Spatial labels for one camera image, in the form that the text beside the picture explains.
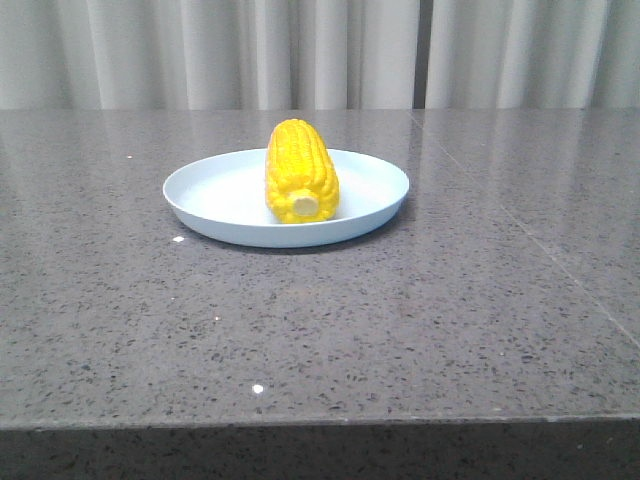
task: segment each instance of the yellow corn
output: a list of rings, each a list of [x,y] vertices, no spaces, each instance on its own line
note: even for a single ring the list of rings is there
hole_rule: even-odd
[[[271,133],[266,159],[267,205],[282,223],[328,220],[340,201],[333,161],[316,129],[290,119]]]

